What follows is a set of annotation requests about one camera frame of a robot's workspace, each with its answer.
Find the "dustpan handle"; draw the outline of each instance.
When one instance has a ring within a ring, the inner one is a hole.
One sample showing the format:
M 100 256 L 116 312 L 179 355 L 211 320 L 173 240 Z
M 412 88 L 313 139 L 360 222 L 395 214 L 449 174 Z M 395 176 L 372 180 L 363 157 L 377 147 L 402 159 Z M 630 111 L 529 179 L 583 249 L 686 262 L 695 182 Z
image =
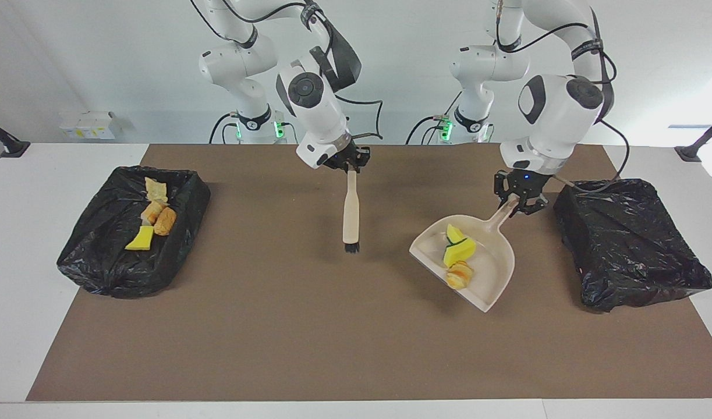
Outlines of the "dustpan handle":
M 513 212 L 513 208 L 515 208 L 518 204 L 519 197 L 515 196 L 515 194 L 510 196 L 508 201 L 503 204 L 503 206 L 500 207 L 495 214 L 493 214 L 490 220 L 488 220 L 489 223 L 491 223 L 491 230 L 500 230 L 500 226 L 508 220 L 508 217 L 510 217 Z

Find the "yellow sponge piece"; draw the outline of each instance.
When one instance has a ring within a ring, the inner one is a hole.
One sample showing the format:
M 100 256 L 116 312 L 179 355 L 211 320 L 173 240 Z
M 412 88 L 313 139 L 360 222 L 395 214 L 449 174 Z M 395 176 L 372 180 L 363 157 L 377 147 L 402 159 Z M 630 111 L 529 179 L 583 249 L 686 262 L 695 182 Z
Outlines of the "yellow sponge piece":
M 151 238 L 154 237 L 154 228 L 150 225 L 142 225 L 138 234 L 132 242 L 125 246 L 125 250 L 149 250 L 151 248 Z

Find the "bread piece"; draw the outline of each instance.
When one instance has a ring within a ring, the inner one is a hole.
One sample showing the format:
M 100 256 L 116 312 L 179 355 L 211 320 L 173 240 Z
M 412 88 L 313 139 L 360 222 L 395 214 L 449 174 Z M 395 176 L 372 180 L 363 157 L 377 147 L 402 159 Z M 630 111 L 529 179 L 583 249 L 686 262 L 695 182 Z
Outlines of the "bread piece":
M 166 207 L 167 204 L 162 201 L 152 201 L 151 204 L 141 212 L 141 220 L 149 223 L 149 225 L 154 225 L 154 223 L 157 222 L 157 218 L 159 218 L 159 214 L 161 214 L 162 210 Z
M 470 285 L 474 273 L 466 262 L 457 262 L 447 271 L 447 285 L 452 289 L 465 289 Z
M 177 220 L 177 212 L 172 208 L 166 207 L 159 214 L 157 223 L 154 225 L 154 234 L 157 236 L 169 236 L 172 226 L 175 225 L 175 220 Z
M 166 183 L 159 183 L 150 177 L 144 177 L 143 179 L 146 181 L 146 199 L 149 201 L 168 202 Z

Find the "trash bag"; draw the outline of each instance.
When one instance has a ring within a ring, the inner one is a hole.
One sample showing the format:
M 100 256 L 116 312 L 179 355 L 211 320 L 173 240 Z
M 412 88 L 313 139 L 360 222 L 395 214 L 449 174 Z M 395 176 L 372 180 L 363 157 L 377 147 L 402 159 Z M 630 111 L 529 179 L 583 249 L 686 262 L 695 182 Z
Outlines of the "trash bag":
M 125 250 L 148 205 L 144 177 L 167 184 L 177 220 L 151 250 Z M 154 294 L 169 286 L 193 247 L 210 191 L 197 172 L 118 167 L 89 202 L 58 257 L 58 270 L 88 292 L 116 298 Z
M 576 185 L 594 190 L 605 181 Z M 609 312 L 678 300 L 712 288 L 712 276 L 677 231 L 654 188 L 619 180 L 602 193 L 570 186 L 555 202 L 563 243 L 581 275 L 581 302 Z

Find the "yellow food piece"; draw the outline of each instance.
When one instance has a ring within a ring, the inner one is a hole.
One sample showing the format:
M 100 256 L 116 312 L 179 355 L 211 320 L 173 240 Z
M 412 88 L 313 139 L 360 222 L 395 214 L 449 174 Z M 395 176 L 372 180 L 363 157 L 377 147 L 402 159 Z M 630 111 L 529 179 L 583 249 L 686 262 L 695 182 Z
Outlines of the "yellow food piece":
M 154 225 L 154 234 L 158 236 L 169 236 L 169 232 L 172 231 L 172 226 L 175 225 L 175 220 L 177 220 L 177 212 L 174 209 L 166 207 L 159 214 L 157 223 Z
M 136 238 L 125 246 L 125 250 L 149 250 L 151 248 L 151 238 L 153 237 L 153 226 L 142 225 Z
M 447 240 L 449 240 L 449 244 L 457 244 L 464 240 L 466 237 L 467 236 L 465 236 L 465 234 L 462 233 L 459 228 L 456 228 L 456 226 L 447 226 Z
M 162 201 L 166 204 L 167 184 L 159 183 L 150 177 L 143 178 L 146 181 L 146 199 L 149 201 Z
M 141 212 L 141 220 L 149 223 L 149 225 L 154 225 L 154 223 L 157 222 L 157 218 L 159 218 L 159 214 L 161 214 L 162 210 L 166 207 L 167 204 L 165 202 L 152 201 L 151 204 Z
M 475 254 L 476 249 L 477 243 L 469 237 L 462 239 L 457 244 L 450 244 L 444 252 L 444 265 L 451 267 L 457 262 L 468 260 Z
M 466 262 L 457 262 L 447 271 L 447 285 L 452 289 L 465 289 L 470 285 L 474 273 Z

